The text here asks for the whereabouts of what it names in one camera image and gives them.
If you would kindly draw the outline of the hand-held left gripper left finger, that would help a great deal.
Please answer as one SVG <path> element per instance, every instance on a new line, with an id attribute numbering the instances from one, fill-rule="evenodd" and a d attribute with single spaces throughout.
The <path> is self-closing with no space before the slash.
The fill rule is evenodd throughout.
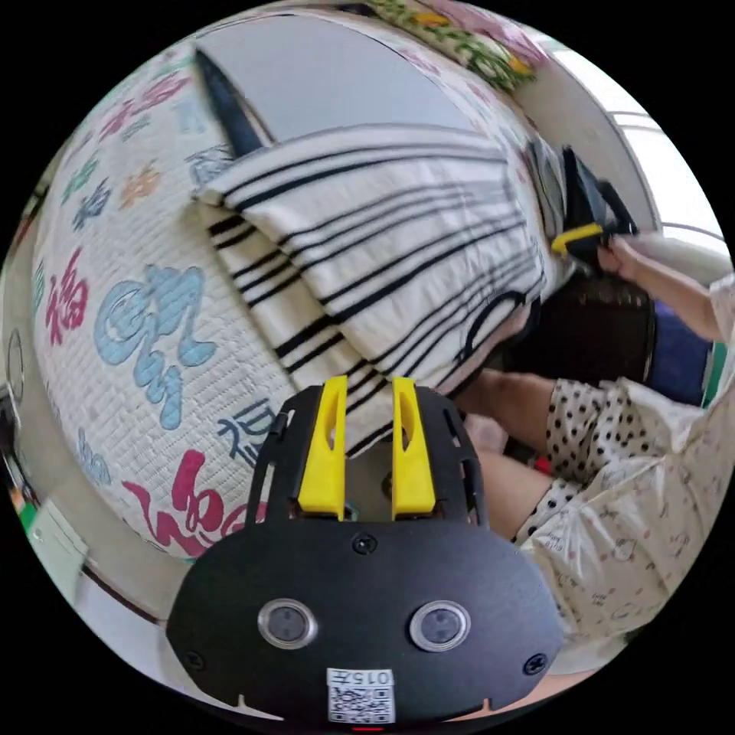
<path id="1" fill-rule="evenodd" d="M 346 376 L 322 386 L 297 502 L 304 515 L 345 517 Z"/>

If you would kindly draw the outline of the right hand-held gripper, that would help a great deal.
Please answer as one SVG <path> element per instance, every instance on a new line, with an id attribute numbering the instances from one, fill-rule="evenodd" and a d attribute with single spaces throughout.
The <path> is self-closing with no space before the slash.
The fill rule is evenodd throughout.
<path id="1" fill-rule="evenodd" d="M 601 277 L 596 249 L 612 236 L 639 228 L 613 185 L 597 178 L 568 145 L 562 148 L 566 205 L 563 229 L 551 250 L 571 259 L 589 277 Z"/>

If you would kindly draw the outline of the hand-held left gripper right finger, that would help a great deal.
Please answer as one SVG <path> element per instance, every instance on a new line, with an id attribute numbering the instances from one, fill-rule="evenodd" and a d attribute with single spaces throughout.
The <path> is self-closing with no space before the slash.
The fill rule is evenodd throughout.
<path id="1" fill-rule="evenodd" d="M 430 516 L 436 495 L 417 389 L 407 377 L 392 385 L 392 517 Z"/>

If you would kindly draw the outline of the person's right hand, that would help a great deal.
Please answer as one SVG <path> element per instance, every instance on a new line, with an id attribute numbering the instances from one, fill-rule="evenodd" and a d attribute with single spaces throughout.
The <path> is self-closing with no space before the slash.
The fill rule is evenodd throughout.
<path id="1" fill-rule="evenodd" d="M 604 272 L 634 283 L 648 259 L 624 237 L 612 236 L 596 249 L 597 261 Z"/>

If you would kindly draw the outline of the person's left hand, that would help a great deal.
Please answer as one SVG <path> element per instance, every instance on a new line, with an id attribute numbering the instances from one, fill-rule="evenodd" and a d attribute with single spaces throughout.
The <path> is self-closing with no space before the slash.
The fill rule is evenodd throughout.
<path id="1" fill-rule="evenodd" d="M 580 673 L 571 674 L 571 675 L 547 675 L 540 681 L 540 683 L 535 687 L 535 689 L 528 696 L 523 697 L 519 701 L 516 701 L 508 705 L 507 707 L 503 707 L 497 710 L 492 710 L 490 708 L 489 700 L 487 700 L 485 701 L 483 706 L 476 712 L 472 712 L 470 714 L 456 717 L 452 720 L 449 720 L 449 722 L 459 722 L 459 721 L 464 721 L 464 720 L 473 720 L 473 719 L 482 718 L 482 717 L 496 716 L 499 714 L 503 714 L 505 712 L 516 710 L 518 708 L 523 708 L 523 707 L 530 706 L 532 704 L 537 704 L 539 702 L 545 701 L 551 697 L 554 697 L 556 695 L 559 695 L 565 692 L 569 688 L 581 683 L 582 681 L 584 681 L 591 675 L 592 675 L 592 672 L 589 672 L 589 671 L 580 672 Z"/>

